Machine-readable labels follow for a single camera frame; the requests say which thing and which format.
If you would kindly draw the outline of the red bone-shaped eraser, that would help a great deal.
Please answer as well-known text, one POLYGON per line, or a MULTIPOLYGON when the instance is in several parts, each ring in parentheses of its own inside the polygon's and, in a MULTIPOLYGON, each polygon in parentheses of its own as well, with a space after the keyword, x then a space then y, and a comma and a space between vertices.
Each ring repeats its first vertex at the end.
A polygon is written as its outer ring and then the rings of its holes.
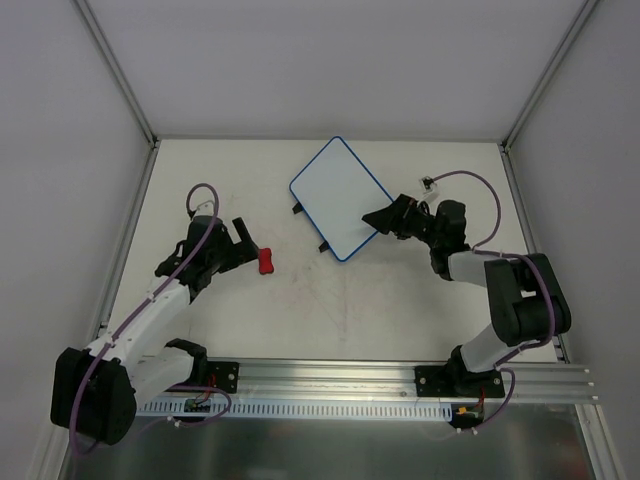
POLYGON ((261 275, 274 273, 275 267, 272 260, 272 250, 270 248, 261 248, 258 251, 258 268, 261 275))

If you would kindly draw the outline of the blue framed whiteboard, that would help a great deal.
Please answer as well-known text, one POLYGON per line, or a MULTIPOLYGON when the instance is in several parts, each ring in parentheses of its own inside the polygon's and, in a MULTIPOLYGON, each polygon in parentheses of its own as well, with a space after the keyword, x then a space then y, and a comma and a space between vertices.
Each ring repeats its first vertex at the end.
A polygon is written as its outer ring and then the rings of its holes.
POLYGON ((377 234, 362 217, 393 202, 340 136, 331 138, 296 174, 289 191, 340 262, 348 261, 377 234))

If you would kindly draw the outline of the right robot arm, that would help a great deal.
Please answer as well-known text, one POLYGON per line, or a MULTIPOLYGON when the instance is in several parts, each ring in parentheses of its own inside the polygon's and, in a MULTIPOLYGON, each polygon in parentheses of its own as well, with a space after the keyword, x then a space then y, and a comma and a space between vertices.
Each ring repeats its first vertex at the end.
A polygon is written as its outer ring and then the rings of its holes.
POLYGON ((415 367, 418 396, 502 398, 504 363, 570 329, 571 312, 548 257, 473 250, 466 241, 463 203, 445 200, 431 212, 401 194, 362 219, 381 234, 425 243, 436 275, 482 287, 487 294, 488 326, 455 347, 444 365, 415 367))

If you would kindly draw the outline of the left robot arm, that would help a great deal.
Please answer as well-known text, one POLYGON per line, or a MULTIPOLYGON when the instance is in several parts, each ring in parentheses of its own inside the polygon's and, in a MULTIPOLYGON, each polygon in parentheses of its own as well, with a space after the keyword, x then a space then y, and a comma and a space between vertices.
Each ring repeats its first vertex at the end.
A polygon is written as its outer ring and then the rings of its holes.
POLYGON ((260 249, 244 220, 233 219, 233 241, 223 221, 191 218, 184 240, 156 268, 146 297, 119 327, 83 349, 67 348, 54 371, 50 420, 69 432, 114 445, 136 412, 162 392, 218 386, 223 371, 212 367, 204 346, 175 338, 151 359, 148 347, 168 332, 214 275, 258 260, 260 249))

